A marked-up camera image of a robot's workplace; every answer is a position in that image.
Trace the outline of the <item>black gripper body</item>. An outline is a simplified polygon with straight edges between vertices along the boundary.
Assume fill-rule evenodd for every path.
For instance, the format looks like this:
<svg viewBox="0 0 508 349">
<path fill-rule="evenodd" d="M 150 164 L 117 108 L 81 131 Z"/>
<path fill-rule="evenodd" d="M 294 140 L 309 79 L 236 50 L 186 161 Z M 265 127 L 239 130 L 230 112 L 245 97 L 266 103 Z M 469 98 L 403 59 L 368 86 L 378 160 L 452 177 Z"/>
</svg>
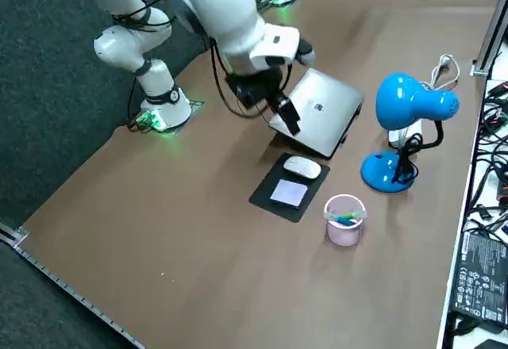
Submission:
<svg viewBox="0 0 508 349">
<path fill-rule="evenodd" d="M 225 81 L 246 109 L 251 109 L 264 100 L 272 110 L 279 110 L 289 102 L 284 90 L 291 73 L 292 66 L 288 65 L 287 76 L 283 79 L 282 69 L 271 67 L 253 75 L 228 74 Z"/>
</svg>

